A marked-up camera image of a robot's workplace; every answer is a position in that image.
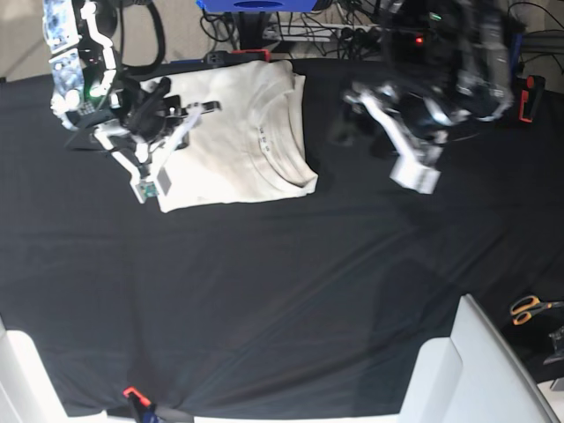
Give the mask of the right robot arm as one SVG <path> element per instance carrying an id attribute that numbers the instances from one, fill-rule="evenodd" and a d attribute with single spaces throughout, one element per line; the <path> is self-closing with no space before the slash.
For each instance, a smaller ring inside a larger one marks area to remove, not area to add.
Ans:
<path id="1" fill-rule="evenodd" d="M 156 71 L 166 53 L 158 9 L 151 1 L 141 4 L 151 15 L 157 40 L 157 55 L 147 65 L 125 64 L 124 44 L 113 41 L 115 31 L 124 28 L 129 1 L 46 1 L 42 27 L 51 54 L 53 114 L 75 135 L 90 130 L 93 151 L 116 160 L 130 174 L 137 200 L 145 203 L 169 192 L 169 158 L 187 146 L 200 117 L 220 104 L 182 105 L 168 77 L 141 86 L 139 77 Z"/>

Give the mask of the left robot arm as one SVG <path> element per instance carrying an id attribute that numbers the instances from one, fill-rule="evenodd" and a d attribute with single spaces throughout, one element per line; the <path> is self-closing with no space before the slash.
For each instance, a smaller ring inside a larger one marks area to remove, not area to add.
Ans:
<path id="1" fill-rule="evenodd" d="M 386 78 L 354 81 L 343 99 L 388 136 L 391 180 L 429 195 L 449 131 L 496 121 L 512 105 L 505 19 L 494 1 L 388 1 L 378 18 Z"/>

